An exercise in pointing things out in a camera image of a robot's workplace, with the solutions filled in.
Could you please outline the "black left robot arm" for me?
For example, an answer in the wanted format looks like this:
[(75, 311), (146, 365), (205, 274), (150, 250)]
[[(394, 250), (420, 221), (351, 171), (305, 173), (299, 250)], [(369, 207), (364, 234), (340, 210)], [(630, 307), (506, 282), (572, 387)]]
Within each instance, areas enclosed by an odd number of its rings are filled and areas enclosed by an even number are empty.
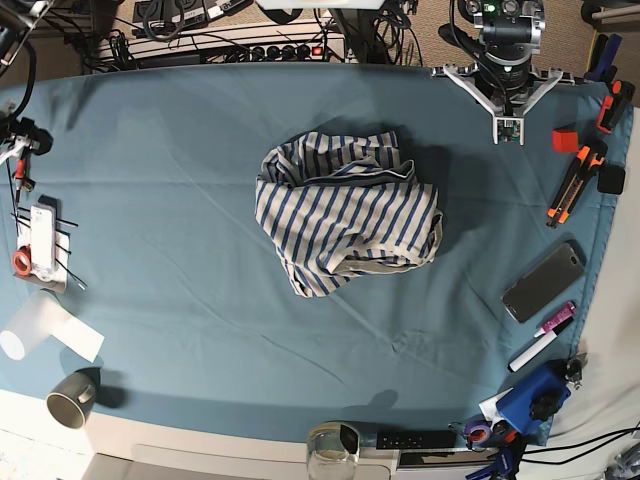
[[(119, 72), (211, 61), (422, 64), (413, 1), (261, 1), (265, 21), (214, 22), (239, 1), (136, 1), (130, 19), (115, 1), (5, 1), (2, 62), (9, 65), (41, 33), (62, 38), (90, 72)], [(573, 84), (532, 59), (545, 30), (540, 1), (452, 1), (439, 37), (470, 59), (430, 69), (454, 80), (492, 116), (496, 141), (522, 142), (524, 117), (554, 86)]]

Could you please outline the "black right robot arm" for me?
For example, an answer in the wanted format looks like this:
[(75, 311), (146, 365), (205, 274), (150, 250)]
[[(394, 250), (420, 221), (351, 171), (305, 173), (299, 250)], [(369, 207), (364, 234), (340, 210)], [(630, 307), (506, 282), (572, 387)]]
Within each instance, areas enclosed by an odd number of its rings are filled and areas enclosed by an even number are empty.
[(54, 1), (47, 0), (1, 2), (1, 75), (12, 67), (22, 50), (26, 51), (29, 58), (28, 77), (22, 100), (19, 104), (9, 102), (1, 111), (1, 163), (7, 162), (10, 153), (18, 153), (16, 144), (20, 147), (26, 145), (23, 140), (15, 140), (16, 135), (11, 132), (11, 127), (17, 124), (26, 109), (35, 85), (37, 55), (29, 36), (54, 4)]

